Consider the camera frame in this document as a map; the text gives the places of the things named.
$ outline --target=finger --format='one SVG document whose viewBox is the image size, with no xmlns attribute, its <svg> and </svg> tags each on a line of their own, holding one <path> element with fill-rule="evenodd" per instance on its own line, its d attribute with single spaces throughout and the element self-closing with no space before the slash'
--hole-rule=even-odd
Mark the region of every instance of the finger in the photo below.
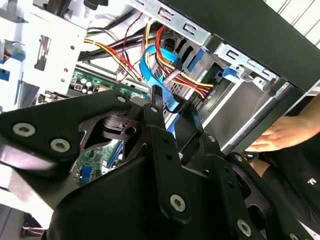
<svg viewBox="0 0 320 240">
<path fill-rule="evenodd" d="M 251 145 L 261 145 L 261 144 L 271 144 L 272 140 L 270 139 L 272 135 L 264 135 L 260 136 L 257 140 L 255 140 Z"/>
<path fill-rule="evenodd" d="M 251 145 L 249 146 L 246 151 L 247 152 L 271 152 L 278 150 L 277 147 L 272 146 L 270 144 L 260 144 L 260 145 Z"/>
<path fill-rule="evenodd" d="M 275 125 L 271 125 L 264 133 L 262 133 L 262 136 L 274 134 L 276 131 L 277 127 Z"/>
</svg>

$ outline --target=black side panel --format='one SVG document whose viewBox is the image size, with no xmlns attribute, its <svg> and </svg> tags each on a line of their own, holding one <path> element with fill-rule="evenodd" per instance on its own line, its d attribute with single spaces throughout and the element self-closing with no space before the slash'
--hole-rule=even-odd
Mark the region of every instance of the black side panel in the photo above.
<svg viewBox="0 0 320 240">
<path fill-rule="evenodd" d="M 320 79 L 319 49 L 262 0 L 163 2 L 304 91 Z"/>
</svg>

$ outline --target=bolt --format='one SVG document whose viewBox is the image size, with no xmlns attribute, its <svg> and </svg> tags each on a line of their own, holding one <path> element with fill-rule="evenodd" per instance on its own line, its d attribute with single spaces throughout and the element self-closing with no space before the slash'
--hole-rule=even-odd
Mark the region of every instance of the bolt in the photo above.
<svg viewBox="0 0 320 240">
<path fill-rule="evenodd" d="M 155 113 L 158 112 L 158 109 L 156 109 L 154 106 L 150 107 L 152 111 L 154 111 Z"/>
<path fill-rule="evenodd" d="M 238 226 L 238 228 L 240 229 L 240 231 L 247 236 L 248 238 L 251 237 L 251 228 L 249 227 L 248 223 L 246 223 L 246 221 L 242 220 L 242 219 L 238 219 L 236 221 L 236 224 Z"/>
<path fill-rule="evenodd" d="M 122 103 L 125 103 L 126 102 L 126 99 L 122 96 L 118 96 L 118 100 Z"/>
<path fill-rule="evenodd" d="M 65 153 L 70 149 L 70 143 L 62 138 L 56 138 L 50 142 L 50 147 L 56 152 Z"/>
<path fill-rule="evenodd" d="M 291 240 L 299 240 L 299 238 L 296 235 L 294 235 L 292 232 L 290 232 L 289 236 Z"/>
<path fill-rule="evenodd" d="M 180 213 L 186 210 L 186 203 L 184 199 L 177 194 L 171 195 L 170 203 L 171 203 L 171 206 Z"/>
<path fill-rule="evenodd" d="M 22 137 L 30 137 L 36 133 L 36 128 L 26 122 L 20 122 L 13 126 L 13 132 Z"/>
<path fill-rule="evenodd" d="M 211 135 L 209 135 L 208 138 L 209 138 L 210 141 L 213 142 L 213 143 L 216 141 L 215 138 L 214 138 L 213 136 L 211 136 Z"/>
<path fill-rule="evenodd" d="M 242 162 L 242 157 L 241 157 L 241 156 L 235 155 L 235 158 L 236 158 L 239 162 Z"/>
</svg>

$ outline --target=cable bundle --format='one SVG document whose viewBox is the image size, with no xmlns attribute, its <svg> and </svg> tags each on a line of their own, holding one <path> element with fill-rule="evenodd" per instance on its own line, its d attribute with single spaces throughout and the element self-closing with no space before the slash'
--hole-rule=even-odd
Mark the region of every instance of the cable bundle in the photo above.
<svg viewBox="0 0 320 240">
<path fill-rule="evenodd" d="M 114 49 L 112 49 L 109 46 L 103 45 L 102 43 L 93 41 L 91 39 L 84 39 L 85 43 L 94 44 L 104 50 L 106 53 L 108 53 L 125 71 L 126 73 L 132 77 L 134 80 L 141 82 L 143 80 L 143 77 L 140 75 L 140 73 L 132 66 L 132 64 L 126 60 L 121 54 L 116 52 Z"/>
<path fill-rule="evenodd" d="M 161 42 L 161 36 L 165 28 L 166 28 L 165 26 L 162 26 L 157 31 L 155 36 L 155 50 L 156 50 L 155 59 L 158 65 L 160 66 L 160 68 L 162 69 L 163 76 L 166 78 L 171 74 L 172 71 L 175 71 L 176 68 L 166 62 L 161 52 L 160 42 Z M 178 75 L 174 80 L 172 80 L 172 82 L 195 90 L 202 98 L 205 98 L 205 96 L 210 92 L 210 89 L 214 86 L 212 84 L 197 82 L 196 80 L 186 75 L 184 72 L 181 72 L 180 75 Z"/>
</svg>

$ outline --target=yellow wire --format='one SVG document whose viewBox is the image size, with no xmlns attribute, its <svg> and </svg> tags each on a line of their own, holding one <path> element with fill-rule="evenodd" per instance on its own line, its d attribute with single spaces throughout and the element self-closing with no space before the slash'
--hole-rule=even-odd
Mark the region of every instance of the yellow wire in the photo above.
<svg viewBox="0 0 320 240">
<path fill-rule="evenodd" d="M 172 69 L 172 70 L 175 70 L 175 67 L 174 67 L 174 66 L 166 63 L 166 62 L 163 61 L 160 57 L 158 57 L 158 60 L 159 60 L 163 65 L 167 66 L 168 68 L 170 68 L 170 69 Z M 191 77 L 189 77 L 189 76 L 188 76 L 187 74 L 185 74 L 184 72 L 181 72 L 181 75 L 182 75 L 183 77 L 185 77 L 186 79 L 188 79 L 190 82 L 192 82 L 192 83 L 194 83 L 194 84 L 196 84 L 196 85 L 203 86 L 203 87 L 210 87 L 210 88 L 212 88 L 212 87 L 214 86 L 214 85 L 212 85 L 212 84 L 206 84 L 206 83 L 198 82 L 198 81 L 192 79 Z"/>
<path fill-rule="evenodd" d="M 119 58 L 117 58 L 117 56 L 116 56 L 115 54 L 113 54 L 109 49 L 107 49 L 107 48 L 106 48 L 105 46 L 103 46 L 101 43 L 95 42 L 95 41 L 93 41 L 93 40 L 91 40 L 91 39 L 87 39 L 87 38 L 84 39 L 84 41 L 87 42 L 87 43 L 90 43 L 90 44 L 94 44 L 94 45 L 102 48 L 104 51 L 106 51 L 108 54 L 110 54 L 110 56 L 111 56 L 121 67 L 123 67 L 124 69 L 128 70 L 129 72 L 131 72 L 131 73 L 132 73 L 131 77 L 132 77 L 134 80 L 140 82 L 140 80 L 139 80 L 139 79 L 137 78 L 137 76 L 133 73 L 133 71 L 132 71 L 130 68 L 128 68 L 128 66 L 126 66 Z"/>
<path fill-rule="evenodd" d="M 193 88 L 192 86 L 189 86 L 189 85 L 187 85 L 187 84 L 184 84 L 184 83 L 182 83 L 182 82 L 178 82 L 178 81 L 175 81 L 175 80 L 171 80 L 171 82 L 174 82 L 174 83 L 176 83 L 176 84 L 179 84 L 179 85 L 185 86 L 185 87 L 187 87 L 187 88 L 193 89 L 193 90 L 195 90 L 198 94 L 200 94 L 200 96 L 201 96 L 203 99 L 205 98 L 205 96 L 204 96 L 199 90 Z"/>
<path fill-rule="evenodd" d="M 147 49 L 149 47 L 149 34 L 150 34 L 150 28 L 151 28 L 151 24 L 152 24 L 152 18 L 150 17 L 148 19 L 148 22 L 146 24 L 146 28 L 145 28 L 145 49 Z M 150 67 L 150 55 L 147 52 L 146 54 L 146 65 L 148 67 Z"/>
</svg>

